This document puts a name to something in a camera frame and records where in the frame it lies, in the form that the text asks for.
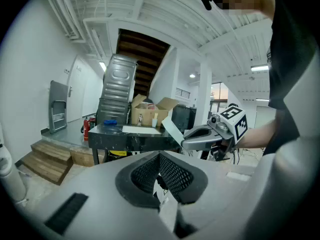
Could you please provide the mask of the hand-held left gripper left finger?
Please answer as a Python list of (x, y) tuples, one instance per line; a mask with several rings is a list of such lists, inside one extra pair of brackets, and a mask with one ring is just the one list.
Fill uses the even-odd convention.
[(45, 223), (72, 194), (88, 198), (65, 230), (68, 240), (173, 240), (155, 209), (131, 205), (116, 188), (116, 175), (147, 153), (86, 168), (56, 188), (35, 208), (35, 217)]

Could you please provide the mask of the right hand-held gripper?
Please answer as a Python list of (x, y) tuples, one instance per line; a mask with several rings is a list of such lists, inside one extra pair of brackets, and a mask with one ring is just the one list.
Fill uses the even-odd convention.
[(232, 153), (233, 159), (235, 159), (235, 146), (247, 131), (248, 123), (245, 110), (231, 103), (222, 112), (213, 114), (208, 120), (208, 124), (185, 130), (183, 136), (192, 138), (184, 139), (181, 146), (185, 150), (211, 149), (211, 155), (216, 162), (228, 160), (227, 153)]

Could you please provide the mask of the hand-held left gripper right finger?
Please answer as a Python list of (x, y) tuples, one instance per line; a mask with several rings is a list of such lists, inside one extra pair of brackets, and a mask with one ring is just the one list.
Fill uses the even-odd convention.
[(252, 240), (243, 196), (254, 168), (159, 153), (168, 194), (160, 205), (161, 240)]

